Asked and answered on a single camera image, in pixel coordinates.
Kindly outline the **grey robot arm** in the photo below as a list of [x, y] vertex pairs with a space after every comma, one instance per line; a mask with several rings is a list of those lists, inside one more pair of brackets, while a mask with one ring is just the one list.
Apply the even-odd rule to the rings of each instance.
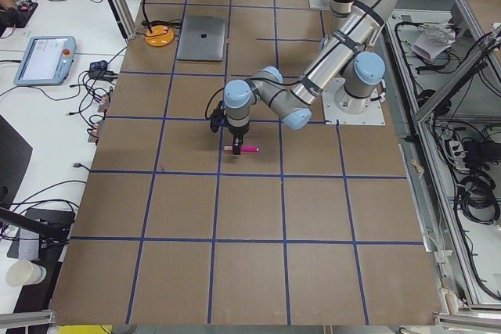
[[385, 71], [382, 59], [365, 48], [385, 25], [397, 0], [329, 0], [331, 30], [318, 56], [297, 81], [284, 84], [277, 68], [268, 66], [247, 79], [228, 82], [223, 92], [224, 127], [233, 136], [232, 153], [239, 155], [250, 127], [251, 107], [263, 102], [289, 128], [310, 120], [311, 104], [337, 75], [345, 79], [352, 99], [366, 100]]

